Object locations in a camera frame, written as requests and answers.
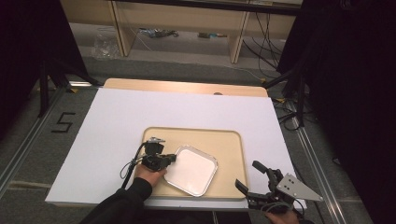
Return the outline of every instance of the black cable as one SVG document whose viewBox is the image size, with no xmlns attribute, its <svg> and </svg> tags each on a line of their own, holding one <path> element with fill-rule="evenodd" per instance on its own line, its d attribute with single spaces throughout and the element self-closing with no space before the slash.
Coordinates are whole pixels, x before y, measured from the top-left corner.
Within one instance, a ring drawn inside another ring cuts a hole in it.
<svg viewBox="0 0 396 224">
<path fill-rule="evenodd" d="M 254 39 L 253 36 L 251 37 L 251 39 L 253 40 L 253 42 L 254 42 L 257 46 L 261 47 L 261 45 L 260 45 L 259 43 L 257 43 L 257 41 Z"/>
<path fill-rule="evenodd" d="M 297 115 L 297 112 L 292 111 L 292 110 L 286 108 L 286 104 L 285 104 L 285 103 L 282 103 L 282 107 L 277 106 L 278 104 L 280 104 L 280 102 L 277 102 L 277 104 L 274 105 L 274 108 L 282 109 L 284 112 L 289 113 L 289 114 L 287 114 L 287 115 L 285 115 L 285 116 L 282 116 L 282 117 L 279 117 L 279 118 L 277 118 L 277 119 L 280 120 L 279 124 L 283 123 L 283 126 L 284 126 L 284 128 L 285 128 L 286 130 L 288 130 L 288 131 L 296 131 L 296 130 L 298 130 L 298 129 L 300 128 L 300 125 L 299 125 L 297 128 L 290 128 L 290 127 L 288 127 L 288 126 L 286 125 L 286 121 L 289 120 L 289 119 L 294 118 L 294 117 Z M 305 111 L 305 112 L 303 111 L 303 114 L 305 114 L 305 115 L 306 115 L 306 114 L 312 114 L 312 113 L 314 113 L 313 110 Z M 311 122 L 311 123 L 318 123 L 317 120 L 307 119 L 306 117 L 304 117 L 304 120 L 309 121 L 309 122 Z"/>
<path fill-rule="evenodd" d="M 303 176 L 301 175 L 300 170 L 297 168 L 296 164 L 295 164 L 293 161 L 291 161 L 291 164 L 292 164 L 292 166 L 294 167 L 294 170 L 297 172 L 297 175 L 301 178 L 302 182 L 306 185 L 306 182 L 305 182 Z M 325 224 L 325 221 L 324 221 L 323 215 L 322 215 L 321 212 L 320 212 L 318 203 L 315 202 L 315 201 L 313 201 L 313 203 L 314 203 L 315 207 L 317 208 L 317 211 L 318 211 L 318 214 L 319 214 L 319 217 L 320 217 L 321 222 L 322 222 L 323 224 Z"/>
<path fill-rule="evenodd" d="M 146 145 L 146 143 L 142 143 L 142 145 L 140 145 L 140 147 L 139 147 L 139 149 L 136 151 L 136 155 L 134 155 L 134 159 L 133 160 L 131 160 L 130 162 L 129 162 L 129 167 L 128 167 L 128 171 L 127 171 L 127 174 L 126 174 L 126 176 L 125 176 L 125 180 L 124 180 L 124 182 L 122 183 L 122 188 L 123 189 L 125 189 L 126 188 L 126 185 L 128 184 L 128 181 L 129 181 L 129 178 L 131 178 L 131 175 L 132 175 L 132 172 L 133 172 L 133 170 L 134 170 L 134 167 L 136 166 L 136 162 L 137 162 L 137 157 L 139 156 L 139 154 L 140 154 L 140 150 L 142 149 L 142 147 L 143 146 L 145 146 Z"/>
<path fill-rule="evenodd" d="M 245 44 L 245 46 L 250 50 L 250 52 L 254 53 L 257 57 L 259 57 L 259 59 L 265 61 L 265 62 L 268 63 L 271 67 L 273 67 L 273 68 L 276 69 L 276 67 L 275 67 L 272 63 L 270 63 L 268 60 L 266 60 L 265 58 L 263 58 L 259 53 L 257 53 L 257 52 L 254 51 L 253 49 L 251 49 L 251 48 L 248 46 L 248 44 L 245 42 L 245 40 L 242 40 L 242 42 L 243 42 L 243 43 Z"/>
<path fill-rule="evenodd" d="M 269 24 L 270 24 L 270 19 L 271 19 L 270 14 L 267 14 L 267 24 L 266 24 L 265 32 L 264 32 L 264 30 L 262 28 L 262 23 L 261 23 L 261 21 L 259 19 L 258 13 L 256 13 L 256 18 L 257 18 L 257 21 L 258 21 L 258 23 L 260 25 L 260 28 L 262 29 L 262 34 L 264 35 L 264 40 L 262 41 L 262 48 L 263 48 L 264 43 L 267 42 L 268 47 L 270 48 L 270 51 L 271 51 L 271 56 L 272 56 L 272 58 L 274 60 L 274 63 L 277 66 L 278 60 L 277 60 L 277 58 L 276 58 L 276 56 L 274 54 L 274 50 L 272 49 L 272 47 L 274 47 L 275 49 L 279 50 L 279 52 L 281 52 L 281 50 L 278 49 L 277 47 L 275 47 L 275 45 L 270 40 L 270 32 L 269 32 Z"/>
<path fill-rule="evenodd" d="M 301 216 L 303 217 L 303 220 L 305 220 L 305 210 L 304 210 L 304 207 L 303 207 L 303 204 L 302 203 L 300 203 L 300 201 L 298 201 L 298 200 L 295 200 L 297 203 L 299 203 L 300 204 L 300 206 L 301 206 L 301 208 L 303 209 L 303 212 L 301 213 Z"/>
</svg>

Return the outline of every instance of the metal rail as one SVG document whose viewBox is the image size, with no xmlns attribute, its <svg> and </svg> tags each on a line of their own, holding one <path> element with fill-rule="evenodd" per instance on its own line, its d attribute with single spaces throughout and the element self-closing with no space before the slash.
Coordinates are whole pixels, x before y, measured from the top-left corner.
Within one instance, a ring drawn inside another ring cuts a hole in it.
<svg viewBox="0 0 396 224">
<path fill-rule="evenodd" d="M 293 103 L 288 103 L 288 107 L 292 111 L 295 111 L 296 109 Z M 297 118 L 294 117 L 292 121 L 294 126 L 297 128 L 298 127 Z M 318 181 L 318 185 L 322 193 L 323 200 L 327 204 L 330 215 L 332 216 L 332 221 L 334 223 L 340 223 L 340 224 L 347 223 L 343 211 L 341 209 L 341 206 L 337 202 L 337 199 L 335 198 L 335 195 L 332 191 L 332 187 L 330 186 L 329 181 L 326 178 L 326 175 L 324 174 L 323 169 L 320 165 L 320 162 L 318 161 L 318 157 L 315 153 L 315 150 L 311 142 L 309 141 L 308 134 L 306 133 L 305 128 L 300 127 L 296 132 L 303 145 L 305 155 L 308 158 L 309 164 L 314 172 L 314 176 Z"/>
<path fill-rule="evenodd" d="M 40 135 L 44 125 L 47 123 L 50 112 L 52 111 L 53 107 L 55 107 L 56 103 L 62 97 L 64 92 L 65 88 L 58 88 L 56 90 L 54 95 L 51 97 L 51 102 L 49 103 L 47 112 L 35 121 L 35 124 L 24 138 L 18 150 L 15 152 L 5 171 L 0 175 L 0 199 L 6 193 L 8 184 L 20 169 L 31 148 L 35 144 L 35 140 Z"/>
</svg>

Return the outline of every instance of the white board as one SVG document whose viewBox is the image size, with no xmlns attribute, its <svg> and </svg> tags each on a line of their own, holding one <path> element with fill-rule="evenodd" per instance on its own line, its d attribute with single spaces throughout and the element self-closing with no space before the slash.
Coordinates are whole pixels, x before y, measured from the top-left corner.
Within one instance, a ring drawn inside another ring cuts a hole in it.
<svg viewBox="0 0 396 224">
<path fill-rule="evenodd" d="M 122 185 L 120 170 L 134 156 L 148 127 L 231 130 L 240 133 L 249 189 L 266 193 L 260 161 L 294 174 L 270 98 L 100 89 L 49 195 L 58 205 L 98 204 Z M 246 200 L 148 199 L 146 206 L 243 209 Z"/>
</svg>

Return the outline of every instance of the wire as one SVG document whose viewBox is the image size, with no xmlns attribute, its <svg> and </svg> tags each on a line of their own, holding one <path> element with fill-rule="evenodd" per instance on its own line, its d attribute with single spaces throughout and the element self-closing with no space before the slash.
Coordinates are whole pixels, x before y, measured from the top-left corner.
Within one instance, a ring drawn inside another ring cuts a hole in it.
<svg viewBox="0 0 396 224">
<path fill-rule="evenodd" d="M 260 209 L 261 211 L 263 211 L 265 206 L 269 206 L 267 209 L 265 209 L 265 212 L 271 212 L 271 209 L 278 207 L 278 206 L 285 206 L 288 209 L 292 208 L 292 205 L 288 204 L 288 203 L 284 203 L 284 202 L 276 202 L 276 203 L 268 203 L 267 205 L 262 206 L 262 208 Z"/>
<path fill-rule="evenodd" d="M 263 58 L 259 53 L 257 53 L 256 51 L 254 51 L 253 49 L 251 49 L 247 42 L 245 42 L 245 40 L 242 40 L 242 42 L 245 44 L 245 46 L 250 50 L 250 52 L 254 53 L 256 56 L 258 56 L 261 60 L 265 61 L 266 63 L 268 63 L 271 67 L 276 69 L 276 66 L 273 65 L 272 63 L 270 63 L 268 60 L 266 60 L 265 58 Z"/>
<path fill-rule="evenodd" d="M 274 60 L 274 63 L 275 63 L 275 65 L 277 66 L 277 63 L 278 63 L 278 60 L 277 60 L 277 58 L 276 58 L 276 56 L 275 56 L 275 54 L 274 54 L 274 51 L 273 51 L 273 49 L 272 49 L 272 47 L 275 47 L 275 45 L 271 42 L 271 39 L 270 39 L 270 32 L 269 32 L 269 24 L 270 24 L 270 19 L 271 19 L 271 14 L 266 14 L 267 15 L 267 24 L 266 24 L 266 30 L 265 30 L 265 32 L 264 32 L 264 30 L 263 30 L 263 28 L 262 28 L 262 23 L 261 23 L 261 21 L 260 21 L 260 19 L 259 19 L 259 14 L 256 12 L 255 13 L 255 15 L 256 15 L 256 19 L 257 19 L 257 21 L 258 21 L 258 23 L 259 23 L 259 25 L 260 25 L 260 28 L 262 29 L 262 34 L 264 35 L 264 40 L 262 41 L 262 48 L 261 48 L 261 50 L 260 50 L 260 54 L 262 54 L 262 49 L 263 49 L 263 47 L 264 47 L 264 43 L 266 42 L 267 44 L 268 44 L 268 47 L 270 48 L 270 52 L 271 52 L 271 56 L 273 57 L 273 60 Z"/>
<path fill-rule="evenodd" d="M 127 166 L 127 165 L 130 165 L 131 164 L 131 162 L 128 162 L 128 163 L 126 163 L 125 165 L 124 165 L 124 167 L 122 167 L 122 170 L 120 171 L 120 177 L 121 177 L 121 179 L 125 179 L 125 177 L 128 175 L 128 172 L 125 174 L 125 175 L 122 175 L 122 172 L 123 172 L 123 170 L 125 170 L 125 167 Z"/>
<path fill-rule="evenodd" d="M 300 201 L 298 201 L 298 200 L 294 200 L 294 201 L 296 201 L 297 203 L 299 203 L 299 204 L 300 204 L 300 206 L 301 206 L 301 209 L 303 210 L 303 213 L 301 214 L 301 216 L 303 216 L 303 219 L 305 219 L 305 210 L 304 210 L 303 204 L 302 204 L 302 203 L 300 203 Z"/>
<path fill-rule="evenodd" d="M 259 43 L 257 43 L 257 41 L 254 39 L 253 36 L 251 37 L 251 39 L 253 40 L 253 42 L 254 42 L 257 46 L 261 47 L 261 45 L 260 45 Z"/>
<path fill-rule="evenodd" d="M 294 104 L 296 104 L 294 99 L 285 99 L 285 101 L 282 102 L 276 102 L 276 104 L 274 105 L 275 109 L 282 109 L 284 112 L 288 113 L 284 116 L 278 117 L 277 119 L 279 120 L 279 124 L 283 123 L 283 127 L 288 130 L 288 131 L 296 131 L 300 128 L 300 124 L 297 128 L 290 128 L 287 126 L 286 122 L 292 118 L 294 118 L 295 116 L 297 116 L 297 112 L 292 111 L 288 108 L 286 108 L 286 103 L 292 101 Z M 303 115 L 307 115 L 307 114 L 313 114 L 314 111 L 310 110 L 310 111 L 303 111 Z M 304 120 L 309 121 L 311 123 L 318 123 L 317 120 L 312 120 L 312 119 L 307 119 L 306 117 L 304 117 Z"/>
<path fill-rule="evenodd" d="M 213 223 L 214 224 L 219 224 L 218 216 L 216 216 L 216 212 L 215 211 L 212 211 L 212 217 L 213 217 Z"/>
<path fill-rule="evenodd" d="M 129 164 L 128 171 L 126 173 L 126 176 L 124 177 L 125 180 L 124 180 L 124 182 L 122 183 L 122 186 L 121 186 L 123 189 L 125 189 L 126 185 L 128 184 L 129 178 L 131 178 L 131 175 L 132 175 L 132 172 L 134 170 L 134 167 L 136 166 L 136 163 L 137 163 L 137 160 L 138 160 L 138 156 L 140 154 L 140 150 L 145 145 L 146 145 L 146 143 L 142 143 L 142 145 L 140 145 L 139 149 L 136 151 L 136 154 L 134 155 L 134 159 L 131 160 L 130 162 L 126 163 L 126 165 L 120 171 L 120 176 L 122 178 L 121 173 L 125 169 L 125 167 Z"/>
</svg>

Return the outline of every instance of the beige tray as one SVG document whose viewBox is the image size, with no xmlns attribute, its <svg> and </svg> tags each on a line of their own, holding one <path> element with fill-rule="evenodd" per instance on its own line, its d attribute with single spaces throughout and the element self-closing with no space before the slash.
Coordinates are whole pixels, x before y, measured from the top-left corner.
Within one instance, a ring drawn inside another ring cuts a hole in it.
<svg viewBox="0 0 396 224">
<path fill-rule="evenodd" d="M 164 139 L 163 154 L 176 153 L 184 145 L 195 147 L 218 161 L 218 170 L 211 180 L 204 198 L 240 200 L 245 198 L 236 187 L 235 179 L 246 186 L 247 175 L 242 141 L 239 133 L 222 130 L 178 129 L 152 127 L 144 131 L 143 140 L 155 136 Z M 166 183 L 164 179 L 153 190 L 152 197 L 192 197 L 188 193 Z"/>
</svg>

